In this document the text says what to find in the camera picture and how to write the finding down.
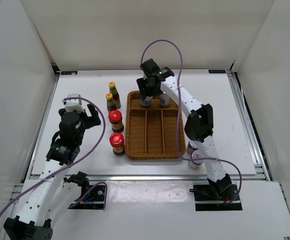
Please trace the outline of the blue-label pellet jar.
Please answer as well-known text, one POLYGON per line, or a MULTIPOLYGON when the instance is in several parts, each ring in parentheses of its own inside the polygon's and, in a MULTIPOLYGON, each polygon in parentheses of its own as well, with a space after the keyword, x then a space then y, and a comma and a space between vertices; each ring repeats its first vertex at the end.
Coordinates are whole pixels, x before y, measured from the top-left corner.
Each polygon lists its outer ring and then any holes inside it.
POLYGON ((153 98, 151 96, 148 96, 145 99, 140 99, 141 106, 144 107, 144 108, 149 107, 150 104, 151 104, 152 99, 153 98))
POLYGON ((170 97, 166 94, 166 93, 162 93, 164 94, 164 98, 163 99, 159 99, 159 103, 160 103, 160 106, 162 108, 168 108, 169 105, 170 105, 170 97))

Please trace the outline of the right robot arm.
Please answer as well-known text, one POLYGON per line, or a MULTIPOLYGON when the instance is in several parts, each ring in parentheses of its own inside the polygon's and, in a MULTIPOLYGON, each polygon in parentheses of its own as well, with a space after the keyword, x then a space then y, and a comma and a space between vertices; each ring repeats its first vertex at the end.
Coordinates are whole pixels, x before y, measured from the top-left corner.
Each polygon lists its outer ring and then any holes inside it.
POLYGON ((184 89, 175 74, 168 68, 158 66, 142 66, 144 77, 137 79, 141 98, 167 94, 179 106, 178 115, 187 118, 184 132, 198 148, 200 158, 190 159, 188 166, 195 169, 204 164, 209 182, 209 194, 215 200, 222 199, 232 185, 232 181, 223 168, 213 140, 213 108, 210 104, 202 104, 184 89))

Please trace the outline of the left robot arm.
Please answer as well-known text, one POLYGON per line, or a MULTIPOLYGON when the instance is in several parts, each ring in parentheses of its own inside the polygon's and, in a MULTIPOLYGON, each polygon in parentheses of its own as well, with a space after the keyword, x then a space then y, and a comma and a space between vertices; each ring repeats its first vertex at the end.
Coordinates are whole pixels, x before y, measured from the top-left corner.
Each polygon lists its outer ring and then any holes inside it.
POLYGON ((87 175, 78 172, 66 177, 69 169, 78 163, 84 133, 87 129, 104 125, 100 109, 87 104, 90 115, 80 101, 68 99, 58 113, 59 130, 52 137, 40 181, 23 193, 29 193, 25 205, 15 217, 8 217, 3 225, 11 240, 49 240, 53 226, 60 216, 80 201, 88 198, 92 186, 87 175))

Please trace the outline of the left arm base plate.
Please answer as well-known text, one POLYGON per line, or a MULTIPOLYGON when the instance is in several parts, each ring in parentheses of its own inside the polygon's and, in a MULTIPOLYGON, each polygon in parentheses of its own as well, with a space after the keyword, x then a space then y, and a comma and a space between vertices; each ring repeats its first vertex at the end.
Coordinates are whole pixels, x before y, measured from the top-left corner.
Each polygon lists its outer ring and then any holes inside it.
POLYGON ((101 181, 82 189, 81 197, 75 200, 68 209, 71 210, 104 210, 107 201, 107 183, 101 181))

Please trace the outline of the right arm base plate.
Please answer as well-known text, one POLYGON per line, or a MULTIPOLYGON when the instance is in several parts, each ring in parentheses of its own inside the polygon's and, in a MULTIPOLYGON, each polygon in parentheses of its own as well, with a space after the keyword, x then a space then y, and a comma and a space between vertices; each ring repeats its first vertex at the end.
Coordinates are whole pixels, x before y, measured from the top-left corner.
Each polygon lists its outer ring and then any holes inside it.
POLYGON ((232 184, 229 189, 220 195, 212 193, 208 184, 194 184, 189 192, 194 196, 195 210, 197 212, 217 212, 217 211, 242 211, 242 203, 238 196, 234 199, 238 188, 232 184))

